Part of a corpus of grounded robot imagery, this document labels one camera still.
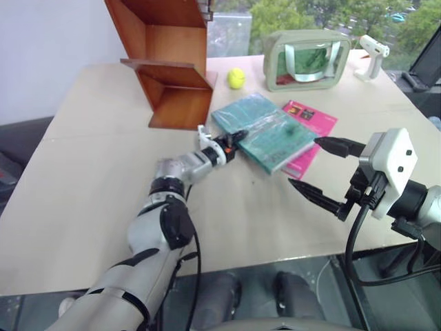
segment white wall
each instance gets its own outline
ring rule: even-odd
[[[0,125],[54,115],[81,68],[122,57],[103,0],[0,1]]]

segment white glue gun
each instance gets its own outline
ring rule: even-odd
[[[371,63],[366,71],[357,69],[353,74],[362,81],[370,81],[378,76],[383,59],[389,56],[389,47],[379,43],[367,34],[360,38],[360,45],[369,53]]]

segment teal book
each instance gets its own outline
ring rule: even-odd
[[[239,148],[268,174],[312,148],[318,136],[258,93],[216,110],[212,116],[226,132],[248,130]]]

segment wooden shelf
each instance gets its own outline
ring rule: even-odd
[[[154,111],[150,126],[197,130],[215,76],[206,78],[207,26],[196,0],[105,0]]]

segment transparent pouch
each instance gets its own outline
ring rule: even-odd
[[[277,90],[330,88],[340,80],[350,49],[345,35],[330,30],[278,31],[265,44],[267,87]]]

